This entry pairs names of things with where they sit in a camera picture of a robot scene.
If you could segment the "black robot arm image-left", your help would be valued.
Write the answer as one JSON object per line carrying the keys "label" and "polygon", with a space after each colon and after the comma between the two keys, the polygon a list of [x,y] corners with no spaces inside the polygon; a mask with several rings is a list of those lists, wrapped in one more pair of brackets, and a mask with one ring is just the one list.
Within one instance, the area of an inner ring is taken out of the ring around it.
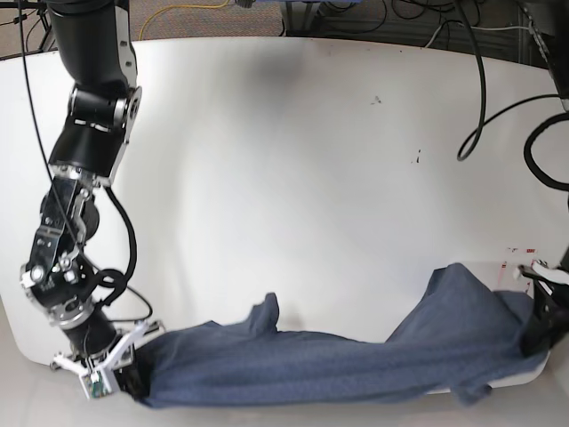
{"label": "black robot arm image-left", "polygon": [[50,188],[20,283],[70,343],[70,354],[55,356],[53,368],[74,373],[89,399],[118,391],[145,399],[149,381],[135,345],[159,325],[143,316],[124,330],[122,320],[105,314],[130,290],[135,231],[127,228],[125,270],[98,268],[84,251],[99,227],[94,192],[110,190],[141,101],[130,7],[125,1],[49,1],[45,8],[74,86],[61,134],[43,156]]}

